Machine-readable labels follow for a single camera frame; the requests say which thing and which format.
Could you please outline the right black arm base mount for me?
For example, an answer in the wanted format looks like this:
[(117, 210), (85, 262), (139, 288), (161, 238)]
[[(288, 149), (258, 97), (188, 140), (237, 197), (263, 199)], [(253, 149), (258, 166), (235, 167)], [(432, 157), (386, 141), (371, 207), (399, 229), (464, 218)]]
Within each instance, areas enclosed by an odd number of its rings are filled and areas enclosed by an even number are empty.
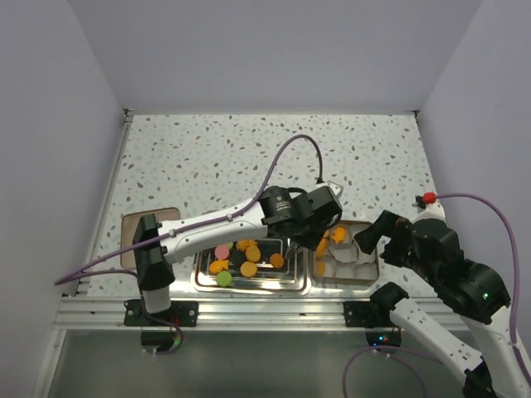
[(409, 294), (389, 282), (370, 295), (368, 301), (343, 302), (343, 319), (347, 328), (393, 328), (390, 312)]

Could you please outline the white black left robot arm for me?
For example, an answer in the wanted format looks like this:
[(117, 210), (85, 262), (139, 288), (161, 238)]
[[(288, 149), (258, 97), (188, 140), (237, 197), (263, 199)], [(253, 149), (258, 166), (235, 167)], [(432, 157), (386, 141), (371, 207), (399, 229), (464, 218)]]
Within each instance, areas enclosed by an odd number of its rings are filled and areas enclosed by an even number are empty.
[(253, 199), (205, 216), (162, 222), (153, 214), (143, 216), (133, 238), (143, 315), (157, 326), (170, 320), (173, 264), (189, 255), (231, 241), (265, 238), (315, 250), (325, 231), (341, 219), (342, 192), (333, 182), (299, 193), (273, 186)]

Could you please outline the stainless steel serving tongs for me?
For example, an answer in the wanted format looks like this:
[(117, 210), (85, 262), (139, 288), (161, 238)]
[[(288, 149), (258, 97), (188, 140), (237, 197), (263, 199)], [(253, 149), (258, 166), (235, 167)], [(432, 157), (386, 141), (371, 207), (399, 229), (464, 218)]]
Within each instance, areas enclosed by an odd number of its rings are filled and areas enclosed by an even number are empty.
[(301, 249), (301, 245), (299, 245), (294, 240), (290, 240), (289, 244), (287, 245), (287, 248), (284, 253), (284, 258), (286, 260), (292, 259), (295, 257), (295, 255), (298, 253), (298, 251)]

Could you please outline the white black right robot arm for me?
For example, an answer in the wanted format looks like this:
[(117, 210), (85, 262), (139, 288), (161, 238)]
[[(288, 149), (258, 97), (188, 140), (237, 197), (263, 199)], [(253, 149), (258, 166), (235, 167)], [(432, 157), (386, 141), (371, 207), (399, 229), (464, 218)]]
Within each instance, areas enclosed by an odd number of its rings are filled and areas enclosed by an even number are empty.
[(477, 347), (442, 327), (392, 282), (370, 296), (363, 326), (408, 331), (461, 383), (466, 397), (528, 397), (530, 358), (510, 319), (516, 301), (494, 269), (466, 259), (442, 205), (426, 205), (413, 220), (383, 211), (354, 239), (368, 254), (383, 237), (389, 239), (381, 254), (384, 262), (408, 268), (427, 282), (460, 316)]

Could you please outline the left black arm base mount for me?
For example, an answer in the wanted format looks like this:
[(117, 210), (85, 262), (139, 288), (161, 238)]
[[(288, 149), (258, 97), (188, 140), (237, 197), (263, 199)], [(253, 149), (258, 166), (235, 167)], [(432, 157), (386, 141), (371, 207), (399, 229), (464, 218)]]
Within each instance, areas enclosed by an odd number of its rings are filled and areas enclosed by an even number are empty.
[(140, 298), (124, 301), (124, 325), (194, 328), (197, 325), (198, 307), (197, 301), (172, 301), (166, 288), (142, 291)]

